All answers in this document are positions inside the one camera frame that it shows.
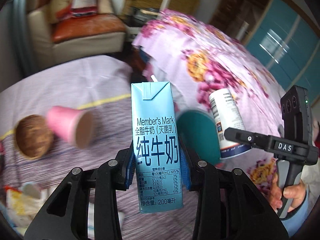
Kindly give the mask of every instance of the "teal lid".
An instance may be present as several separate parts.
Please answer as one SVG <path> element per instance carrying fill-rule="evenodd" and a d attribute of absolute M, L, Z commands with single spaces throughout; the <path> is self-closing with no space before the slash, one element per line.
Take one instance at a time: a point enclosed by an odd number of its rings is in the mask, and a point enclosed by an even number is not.
<path fill-rule="evenodd" d="M 176 117 L 178 136 L 187 148 L 194 149 L 200 159 L 220 163 L 220 147 L 213 116 L 201 110 L 187 110 Z"/>

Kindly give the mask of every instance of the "red bag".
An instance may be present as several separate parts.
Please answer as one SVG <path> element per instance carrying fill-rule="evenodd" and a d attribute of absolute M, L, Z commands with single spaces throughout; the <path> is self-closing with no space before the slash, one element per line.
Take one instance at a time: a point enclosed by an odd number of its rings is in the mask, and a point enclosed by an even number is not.
<path fill-rule="evenodd" d="M 97 14 L 97 0 L 73 0 L 70 8 L 72 17 Z"/>

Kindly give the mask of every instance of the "brown bowl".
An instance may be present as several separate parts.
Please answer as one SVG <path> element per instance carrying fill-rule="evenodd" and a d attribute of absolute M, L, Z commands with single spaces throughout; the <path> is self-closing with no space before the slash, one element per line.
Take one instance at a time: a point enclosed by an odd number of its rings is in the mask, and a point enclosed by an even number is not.
<path fill-rule="evenodd" d="M 53 142 L 53 132 L 41 115 L 29 115 L 21 119 L 15 128 L 15 145 L 29 160 L 43 156 Z"/>

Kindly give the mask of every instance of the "yellow stripe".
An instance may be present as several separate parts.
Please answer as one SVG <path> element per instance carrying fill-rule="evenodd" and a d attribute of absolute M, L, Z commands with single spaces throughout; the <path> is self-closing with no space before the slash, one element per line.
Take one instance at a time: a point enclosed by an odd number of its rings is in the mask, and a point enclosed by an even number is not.
<path fill-rule="evenodd" d="M 113 98 L 105 98 L 105 99 L 101 99 L 101 100 L 98 100 L 98 101 L 95 101 L 95 102 L 92 102 L 92 103 L 88 103 L 88 104 L 79 106 L 77 109 L 86 109 L 86 108 L 89 108 L 89 107 L 101 106 L 101 105 L 106 104 L 106 103 L 116 102 L 116 101 L 119 101 L 121 99 L 129 98 L 129 97 L 131 97 L 131 94 L 124 94 L 124 95 L 120 95 L 120 96 L 113 97 Z"/>
<path fill-rule="evenodd" d="M 6 132 L 3 136 L 0 137 L 0 140 L 3 140 L 4 138 L 6 138 L 8 135 L 11 135 L 11 134 L 13 134 L 13 130 Z"/>
<path fill-rule="evenodd" d="M 101 106 L 106 103 L 116 102 L 121 99 L 129 98 L 129 97 L 131 97 L 131 94 L 124 94 L 124 95 L 116 96 L 113 98 L 105 98 L 105 99 L 97 100 L 95 102 L 79 106 L 77 109 L 86 109 L 86 108 L 90 108 L 90 107 L 94 107 L 94 106 Z M 3 136 L 0 137 L 0 140 L 3 140 L 8 135 L 11 135 L 13 133 L 14 133 L 14 130 L 10 130 L 10 131 L 6 132 Z"/>

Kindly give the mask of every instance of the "orange cushion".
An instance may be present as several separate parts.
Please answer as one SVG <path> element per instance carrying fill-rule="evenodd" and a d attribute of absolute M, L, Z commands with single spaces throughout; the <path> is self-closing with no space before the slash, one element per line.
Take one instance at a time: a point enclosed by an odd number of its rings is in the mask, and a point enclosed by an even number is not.
<path fill-rule="evenodd" d="M 97 14 L 88 17 L 70 18 L 57 23 L 52 34 L 52 41 L 60 43 L 76 38 L 114 32 L 126 32 L 124 23 L 117 16 Z"/>

